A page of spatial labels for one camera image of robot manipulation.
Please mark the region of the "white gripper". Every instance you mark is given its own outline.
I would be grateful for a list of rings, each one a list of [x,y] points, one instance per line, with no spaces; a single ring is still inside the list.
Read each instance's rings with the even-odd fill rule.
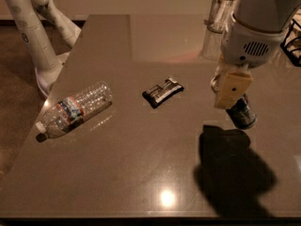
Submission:
[[[268,62],[284,38],[284,32],[267,33],[239,23],[232,13],[222,34],[221,52],[226,63],[219,63],[211,88],[214,106],[229,109],[244,95],[253,81],[250,69]]]

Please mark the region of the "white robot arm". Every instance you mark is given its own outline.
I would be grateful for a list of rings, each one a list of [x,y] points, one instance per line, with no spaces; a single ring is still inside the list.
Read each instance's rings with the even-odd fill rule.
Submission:
[[[221,39],[212,89],[214,106],[233,107],[253,81],[251,70],[268,62],[284,39],[301,0],[238,0]]]

